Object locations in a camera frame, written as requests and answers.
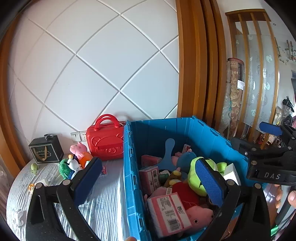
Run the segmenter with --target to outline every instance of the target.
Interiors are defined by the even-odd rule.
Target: black gift box
[[[54,135],[34,139],[29,148],[37,163],[59,162],[64,155],[59,139]]]

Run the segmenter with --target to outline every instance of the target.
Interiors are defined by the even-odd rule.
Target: white tile wall
[[[17,135],[70,133],[105,113],[174,118],[178,101],[175,0],[40,0],[16,29],[8,97]]]

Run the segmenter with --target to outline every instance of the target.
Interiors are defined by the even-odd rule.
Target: table
[[[59,163],[38,164],[36,175],[31,173],[32,163],[36,163],[35,160],[31,160],[18,174],[7,200],[7,223],[20,241],[26,240],[25,221],[23,226],[16,226],[13,223],[13,214],[21,209],[26,217],[32,196],[28,191],[28,185],[44,178],[48,180],[49,186],[58,185],[63,181],[59,173]],[[123,160],[105,161],[103,165],[106,167],[107,175],[98,178],[87,201],[78,209],[102,241],[122,241],[129,236],[123,184]],[[60,204],[55,204],[55,208],[67,236],[78,240]]]

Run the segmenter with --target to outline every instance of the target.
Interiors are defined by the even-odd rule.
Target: green object
[[[205,197],[207,195],[207,192],[206,192],[204,186],[201,185],[200,179],[198,178],[198,176],[197,176],[197,174],[195,172],[195,163],[200,158],[203,158],[203,157],[200,156],[200,157],[194,158],[191,161],[190,170],[189,170],[189,173],[188,173],[187,180],[188,180],[188,184],[189,184],[190,188],[196,194],[200,195],[201,197]],[[206,162],[210,165],[210,167],[213,170],[218,171],[218,167],[217,167],[216,163],[213,160],[206,159]]]
[[[219,163],[217,163],[218,172],[223,174],[224,171],[225,171],[226,166],[227,166],[227,163],[226,162],[219,162]]]
[[[160,182],[160,184],[161,185],[164,185],[165,184],[165,182],[167,181],[167,179],[168,179],[168,177],[169,177],[169,174],[160,174],[159,175],[159,182]]]
[[[65,164],[65,162],[67,163],[68,159],[63,159],[61,160],[61,162],[59,163],[59,172],[62,175],[62,177],[65,179],[68,179],[68,176],[70,174],[70,172],[72,171],[69,166],[67,164]]]
[[[38,165],[36,163],[32,163],[31,164],[31,172],[36,175],[37,170],[38,170]]]
[[[274,236],[279,230],[279,227],[277,225],[275,225],[271,230],[270,230],[270,235]]]

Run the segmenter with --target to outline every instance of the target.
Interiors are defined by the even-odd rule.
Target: storage bin
[[[247,157],[232,149],[228,140],[195,116],[128,121],[124,127],[124,186],[130,235],[137,240],[157,240],[157,237],[152,237],[145,221],[147,214],[139,179],[141,156],[147,154],[163,157],[168,138],[176,142],[173,154],[182,151],[185,143],[189,144],[197,156],[211,158],[216,163],[234,163],[242,185],[253,186],[255,183],[246,179]],[[240,208],[237,207],[236,211],[238,215]],[[197,240],[202,232],[181,240]]]

